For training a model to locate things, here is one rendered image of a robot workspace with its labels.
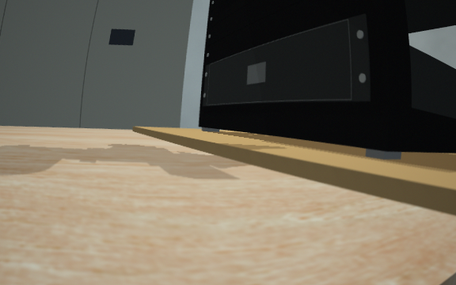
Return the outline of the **tan flat board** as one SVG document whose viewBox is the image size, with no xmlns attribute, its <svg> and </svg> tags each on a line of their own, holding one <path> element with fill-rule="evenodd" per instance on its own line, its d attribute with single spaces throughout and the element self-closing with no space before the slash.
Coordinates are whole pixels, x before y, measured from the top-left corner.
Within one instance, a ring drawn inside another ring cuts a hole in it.
<svg viewBox="0 0 456 285">
<path fill-rule="evenodd" d="M 171 128 L 133 127 L 133 131 L 291 176 L 456 216 L 456 154 L 401 152 L 401 159 L 383 160 L 366 157 L 364 148 L 240 131 L 162 133 Z"/>
</svg>

